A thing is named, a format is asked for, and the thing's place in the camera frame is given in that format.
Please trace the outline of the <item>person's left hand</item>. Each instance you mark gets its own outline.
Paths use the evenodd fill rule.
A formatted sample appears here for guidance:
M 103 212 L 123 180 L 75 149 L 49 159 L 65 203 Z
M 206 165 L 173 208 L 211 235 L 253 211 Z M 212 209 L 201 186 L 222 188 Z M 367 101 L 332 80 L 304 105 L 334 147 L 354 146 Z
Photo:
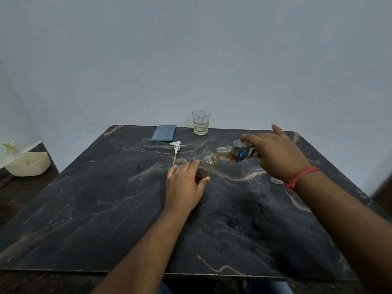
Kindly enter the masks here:
M 178 167 L 172 166 L 167 174 L 165 207 L 166 212 L 187 214 L 197 206 L 203 193 L 197 191 L 195 176 L 201 161 L 196 159 Z

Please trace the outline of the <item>person's right hand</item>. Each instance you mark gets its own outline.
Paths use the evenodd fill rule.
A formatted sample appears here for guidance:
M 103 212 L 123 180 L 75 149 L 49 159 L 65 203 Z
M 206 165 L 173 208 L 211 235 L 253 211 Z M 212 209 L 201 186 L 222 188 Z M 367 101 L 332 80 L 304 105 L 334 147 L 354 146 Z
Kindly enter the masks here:
M 295 175 L 311 165 L 297 145 L 277 125 L 273 133 L 243 134 L 241 141 L 256 147 L 262 169 L 270 176 L 289 183 Z

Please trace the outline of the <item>small round clear bottle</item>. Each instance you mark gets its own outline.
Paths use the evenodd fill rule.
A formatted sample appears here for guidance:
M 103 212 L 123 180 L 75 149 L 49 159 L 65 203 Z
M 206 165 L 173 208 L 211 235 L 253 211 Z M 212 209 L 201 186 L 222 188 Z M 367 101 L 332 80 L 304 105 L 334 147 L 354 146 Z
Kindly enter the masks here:
M 213 169 L 216 166 L 216 160 L 217 160 L 216 154 L 211 154 L 203 158 L 196 172 L 196 176 L 195 176 L 196 184 L 199 184 L 199 182 L 202 179 L 209 176 L 209 174 L 213 171 Z

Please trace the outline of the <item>amber liquid bottle blue label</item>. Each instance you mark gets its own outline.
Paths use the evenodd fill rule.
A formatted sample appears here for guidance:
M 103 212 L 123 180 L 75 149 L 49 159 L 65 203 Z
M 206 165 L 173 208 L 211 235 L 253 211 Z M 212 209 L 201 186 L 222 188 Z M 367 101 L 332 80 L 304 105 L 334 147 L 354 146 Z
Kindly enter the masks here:
M 246 159 L 259 158 L 259 151 L 250 143 L 238 139 L 232 145 L 218 147 L 214 155 L 216 158 L 226 158 L 231 162 L 241 162 Z

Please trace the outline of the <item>person's left forearm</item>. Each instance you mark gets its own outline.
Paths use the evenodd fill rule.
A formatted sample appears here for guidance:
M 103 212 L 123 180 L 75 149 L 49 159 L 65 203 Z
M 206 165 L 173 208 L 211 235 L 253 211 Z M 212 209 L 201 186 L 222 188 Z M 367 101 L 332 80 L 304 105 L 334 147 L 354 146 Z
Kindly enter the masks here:
M 90 294 L 157 294 L 188 207 L 165 207 L 131 251 Z

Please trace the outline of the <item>person's right forearm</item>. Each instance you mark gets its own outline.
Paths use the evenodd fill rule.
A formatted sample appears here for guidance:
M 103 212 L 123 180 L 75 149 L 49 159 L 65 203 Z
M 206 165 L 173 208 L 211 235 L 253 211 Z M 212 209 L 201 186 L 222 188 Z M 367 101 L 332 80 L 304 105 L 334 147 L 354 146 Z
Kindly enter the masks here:
M 392 294 L 392 223 L 321 171 L 302 177 L 294 190 L 328 232 L 365 289 L 372 294 Z

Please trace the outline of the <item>white pump dispenser head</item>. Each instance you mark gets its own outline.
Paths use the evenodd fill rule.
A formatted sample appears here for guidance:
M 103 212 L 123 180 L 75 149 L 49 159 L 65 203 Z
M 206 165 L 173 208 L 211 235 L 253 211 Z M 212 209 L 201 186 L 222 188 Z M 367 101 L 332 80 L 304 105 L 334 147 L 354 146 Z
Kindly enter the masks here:
M 176 163 L 177 153 L 180 150 L 181 142 L 180 141 L 171 142 L 170 145 L 173 146 L 174 148 L 174 158 L 172 163 L 172 166 L 174 166 Z

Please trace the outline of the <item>clear glass tumbler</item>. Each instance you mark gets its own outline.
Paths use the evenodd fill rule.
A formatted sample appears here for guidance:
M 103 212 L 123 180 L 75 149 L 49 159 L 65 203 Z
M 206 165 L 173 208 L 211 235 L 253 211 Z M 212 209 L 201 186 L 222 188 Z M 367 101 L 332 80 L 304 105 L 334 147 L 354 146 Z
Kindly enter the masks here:
M 208 133 L 211 113 L 207 110 L 195 110 L 192 112 L 193 128 L 196 135 Z

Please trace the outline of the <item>blue folded cloth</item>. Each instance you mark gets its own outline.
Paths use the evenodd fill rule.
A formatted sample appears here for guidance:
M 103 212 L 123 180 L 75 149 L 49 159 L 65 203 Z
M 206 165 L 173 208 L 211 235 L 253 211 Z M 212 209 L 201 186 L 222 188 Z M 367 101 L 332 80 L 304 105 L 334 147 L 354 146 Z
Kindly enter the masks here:
M 157 126 L 151 141 L 172 142 L 176 128 L 175 124 Z

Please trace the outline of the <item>red thread wristband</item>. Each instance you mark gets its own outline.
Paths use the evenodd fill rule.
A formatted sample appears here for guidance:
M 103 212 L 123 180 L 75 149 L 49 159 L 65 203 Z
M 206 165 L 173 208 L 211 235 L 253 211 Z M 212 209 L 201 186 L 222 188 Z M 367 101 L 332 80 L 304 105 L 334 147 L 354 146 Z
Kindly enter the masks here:
M 298 172 L 296 172 L 289 180 L 288 182 L 285 184 L 287 190 L 289 192 L 293 191 L 296 187 L 297 182 L 304 176 L 313 173 L 313 172 L 318 172 L 320 171 L 319 168 L 314 167 L 314 166 L 310 166 L 307 168 L 303 168 L 301 170 L 299 170 Z

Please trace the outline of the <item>cream plastic tub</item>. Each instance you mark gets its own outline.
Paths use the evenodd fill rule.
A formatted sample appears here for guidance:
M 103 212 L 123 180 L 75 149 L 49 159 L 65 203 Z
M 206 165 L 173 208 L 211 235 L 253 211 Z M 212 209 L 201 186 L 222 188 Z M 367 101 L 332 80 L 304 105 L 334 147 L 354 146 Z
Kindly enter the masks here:
M 39 176 L 46 172 L 51 165 L 47 152 L 22 153 L 11 158 L 4 168 L 13 176 Z

